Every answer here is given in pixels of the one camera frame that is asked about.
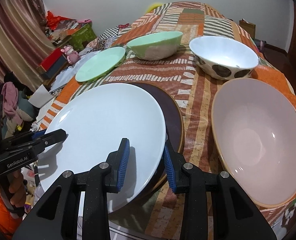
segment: plush toy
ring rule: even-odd
[[[70,45],[64,46],[64,48],[61,50],[61,52],[63,52],[67,56],[67,60],[68,60],[69,64],[73,65],[78,60],[80,60],[80,56],[79,56],[78,52],[73,50],[73,47]]]

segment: silver bolt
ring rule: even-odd
[[[226,172],[226,171],[222,171],[222,172],[220,173],[220,176],[226,179],[226,178],[229,177],[229,173]]]
[[[184,164],[184,168],[185,168],[186,170],[191,170],[191,169],[193,168],[193,165],[192,165],[191,163],[185,163],[185,164]]]
[[[99,167],[102,169],[106,169],[109,167],[109,163],[100,163]]]
[[[63,177],[68,178],[68,177],[70,177],[72,175],[72,172],[71,171],[64,171],[62,173],[62,175],[63,175]]]

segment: green bowl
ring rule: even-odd
[[[160,60],[175,54],[180,46],[182,32],[159,32],[138,37],[127,46],[144,60]]]

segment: striped curtain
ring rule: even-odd
[[[13,71],[32,91],[39,87],[36,68],[54,49],[45,25],[42,0],[0,0],[0,84]]]

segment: red plastic bag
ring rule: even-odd
[[[57,28],[59,22],[63,20],[70,20],[70,19],[62,16],[54,16],[51,11],[48,11],[47,24],[49,28],[52,29],[53,31]]]

